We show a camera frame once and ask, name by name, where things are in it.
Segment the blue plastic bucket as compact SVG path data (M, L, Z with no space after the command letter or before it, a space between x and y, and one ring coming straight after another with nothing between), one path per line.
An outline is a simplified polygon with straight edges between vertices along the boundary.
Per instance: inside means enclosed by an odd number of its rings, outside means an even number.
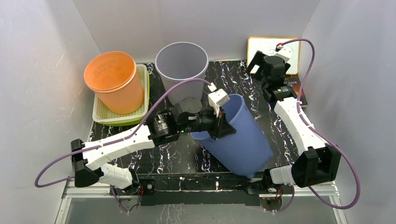
M267 137L246 107L243 96L230 94L229 97L222 109L236 133L218 140L212 139L208 132L193 132L190 136L230 172L251 179L265 167L273 153Z

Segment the grey plastic bucket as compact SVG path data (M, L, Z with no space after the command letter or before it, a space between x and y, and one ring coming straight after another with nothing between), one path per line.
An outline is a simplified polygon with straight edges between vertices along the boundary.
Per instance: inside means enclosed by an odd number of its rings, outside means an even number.
M207 86L207 52L191 42L175 42L162 48L155 58L166 98L179 112L197 113Z

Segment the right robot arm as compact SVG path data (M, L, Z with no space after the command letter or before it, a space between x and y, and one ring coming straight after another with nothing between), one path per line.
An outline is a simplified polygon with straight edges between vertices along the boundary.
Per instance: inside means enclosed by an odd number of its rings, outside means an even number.
M299 157L293 165L266 169L262 185L276 193L282 185L309 187L335 180L341 155L326 140L312 131L313 124L303 122L297 94L284 83L290 64L279 56L257 51L246 72L258 66L252 77L262 83L262 94L270 108L280 117L294 140Z

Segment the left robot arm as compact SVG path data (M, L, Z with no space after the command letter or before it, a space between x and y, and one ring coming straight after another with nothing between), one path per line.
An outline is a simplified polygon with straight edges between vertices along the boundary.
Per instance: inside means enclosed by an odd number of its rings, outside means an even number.
M209 106L198 113L182 112L177 116L167 108L142 125L109 138L86 143L75 140L72 143L76 152L72 157L74 185L85 188L103 183L123 193L135 194L141 187L135 170L111 165L112 160L177 141L183 133L202 131L214 140L236 133L226 119L225 110Z

